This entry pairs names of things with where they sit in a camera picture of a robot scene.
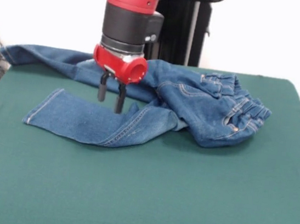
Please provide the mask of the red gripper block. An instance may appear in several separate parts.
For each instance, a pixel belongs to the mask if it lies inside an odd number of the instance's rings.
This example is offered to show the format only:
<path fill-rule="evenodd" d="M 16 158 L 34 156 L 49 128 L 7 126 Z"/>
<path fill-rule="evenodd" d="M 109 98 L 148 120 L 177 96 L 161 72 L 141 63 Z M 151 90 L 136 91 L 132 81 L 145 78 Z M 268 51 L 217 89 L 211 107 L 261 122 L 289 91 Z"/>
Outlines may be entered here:
<path fill-rule="evenodd" d="M 129 83 L 139 83 L 145 77 L 148 70 L 147 61 L 141 55 L 120 54 L 110 51 L 100 44 L 95 46 L 93 56 L 96 64 L 106 70 L 100 79 L 98 101 L 102 102 L 105 100 L 107 80 L 110 77 L 110 73 L 113 74 L 120 81 L 118 85 L 119 94 L 116 98 L 114 109 L 116 114 L 120 114 L 122 113 L 127 94 L 126 85 Z"/>

